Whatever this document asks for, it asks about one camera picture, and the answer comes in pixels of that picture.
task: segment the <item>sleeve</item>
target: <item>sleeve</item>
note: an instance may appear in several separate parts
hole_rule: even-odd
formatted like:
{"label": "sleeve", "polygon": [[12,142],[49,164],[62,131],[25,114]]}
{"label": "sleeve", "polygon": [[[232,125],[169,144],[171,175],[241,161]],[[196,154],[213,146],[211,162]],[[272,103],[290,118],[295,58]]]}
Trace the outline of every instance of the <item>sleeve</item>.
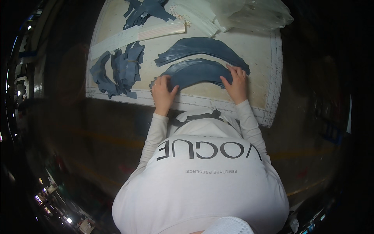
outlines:
{"label": "sleeve", "polygon": [[147,139],[144,143],[139,166],[130,175],[130,177],[122,187],[125,187],[135,176],[139,175],[145,170],[145,167],[147,166],[149,159],[151,159],[151,157],[153,156],[156,148],[163,140],[166,139],[168,120],[168,117],[153,113],[151,126],[149,127]]}
{"label": "sleeve", "polygon": [[258,123],[253,115],[249,101],[245,100],[236,105],[236,111],[239,116],[243,139],[253,144],[261,155],[266,155],[265,158],[270,162],[270,157],[266,152],[265,141],[262,138],[261,130],[258,128]]}

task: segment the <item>blue leather piece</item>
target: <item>blue leather piece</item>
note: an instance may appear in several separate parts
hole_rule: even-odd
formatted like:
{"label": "blue leather piece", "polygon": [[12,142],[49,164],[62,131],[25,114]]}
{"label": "blue leather piece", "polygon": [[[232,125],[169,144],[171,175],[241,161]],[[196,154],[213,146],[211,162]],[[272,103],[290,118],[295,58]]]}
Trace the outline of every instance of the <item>blue leather piece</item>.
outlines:
{"label": "blue leather piece", "polygon": [[127,45],[125,52],[117,49],[111,56],[113,78],[118,85],[121,93],[130,98],[137,98],[136,92],[131,92],[131,88],[136,81],[141,81],[139,75],[138,59],[142,60],[145,45],[139,45],[139,42]]}
{"label": "blue leather piece", "polygon": [[106,51],[103,53],[99,60],[92,66],[90,72],[92,74],[93,80],[99,85],[99,90],[102,93],[107,92],[109,99],[114,95],[120,95],[120,90],[118,86],[113,83],[108,77],[105,70],[105,64],[110,58],[110,52]]}
{"label": "blue leather piece", "polygon": [[128,11],[125,13],[125,15],[131,10],[132,8],[135,8],[135,10],[130,14],[130,16],[126,20],[126,24],[123,26],[123,30],[126,30],[128,28],[131,28],[135,25],[143,25],[147,18],[151,15],[154,17],[163,19],[168,21],[169,19],[175,20],[176,18],[172,16],[171,14],[167,13],[165,9],[163,8],[162,4],[165,2],[165,0],[144,0],[140,6],[137,8],[135,7],[135,4],[130,4]]}
{"label": "blue leather piece", "polygon": [[220,58],[233,66],[241,67],[250,74],[249,66],[225,43],[209,37],[190,37],[177,41],[166,52],[159,54],[159,58],[155,59],[158,67],[170,63],[172,61],[184,58],[194,54],[207,54]]}
{"label": "blue leather piece", "polygon": [[171,92],[176,85],[179,85],[181,91],[185,87],[191,86],[199,82],[210,82],[224,88],[220,76],[223,76],[232,84],[233,78],[228,69],[220,63],[206,60],[203,58],[194,58],[171,65],[160,76],[170,75],[168,90]]}
{"label": "blue leather piece", "polygon": [[138,1],[138,0],[125,0],[125,1],[128,1],[130,2],[130,5],[129,5],[129,9],[126,11],[126,13],[123,15],[125,18],[127,18],[129,16],[129,14],[131,13],[131,11],[135,8],[135,10],[137,10],[139,8],[139,6],[141,5],[141,2]]}

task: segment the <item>woman's left hand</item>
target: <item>woman's left hand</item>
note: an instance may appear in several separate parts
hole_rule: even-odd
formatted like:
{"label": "woman's left hand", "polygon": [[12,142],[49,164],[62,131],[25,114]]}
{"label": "woman's left hand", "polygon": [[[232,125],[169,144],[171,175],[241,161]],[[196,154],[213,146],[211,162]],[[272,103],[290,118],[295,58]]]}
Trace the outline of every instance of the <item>woman's left hand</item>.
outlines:
{"label": "woman's left hand", "polygon": [[156,106],[154,112],[158,115],[166,116],[168,114],[179,88],[179,85],[177,85],[171,92],[168,91],[167,84],[170,78],[169,75],[159,76],[152,86],[152,96]]}

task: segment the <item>dark background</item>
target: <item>dark background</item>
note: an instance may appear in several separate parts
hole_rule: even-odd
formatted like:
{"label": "dark background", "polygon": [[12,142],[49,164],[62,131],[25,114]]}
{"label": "dark background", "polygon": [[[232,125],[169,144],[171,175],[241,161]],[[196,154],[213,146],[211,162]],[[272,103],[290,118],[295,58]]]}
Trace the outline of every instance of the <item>dark background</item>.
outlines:
{"label": "dark background", "polygon": [[[8,128],[4,95],[6,60],[18,30],[40,1],[1,1],[1,129]],[[318,31],[322,46],[337,58],[339,76],[353,98],[352,142],[335,185],[342,189],[338,206],[316,233],[372,233],[373,216],[373,8],[370,1],[284,1],[291,12],[308,19]],[[40,230],[27,201],[26,191],[34,187],[22,146],[11,140],[1,143],[1,165],[12,168],[13,186],[1,174],[1,231]]]}

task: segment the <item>plastic bag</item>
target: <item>plastic bag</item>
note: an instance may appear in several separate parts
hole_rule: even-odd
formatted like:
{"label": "plastic bag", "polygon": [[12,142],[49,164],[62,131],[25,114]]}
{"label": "plastic bag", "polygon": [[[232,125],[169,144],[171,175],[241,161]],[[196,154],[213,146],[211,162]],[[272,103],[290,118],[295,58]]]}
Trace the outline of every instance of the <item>plastic bag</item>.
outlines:
{"label": "plastic bag", "polygon": [[281,0],[208,0],[224,27],[272,31],[294,20]]}

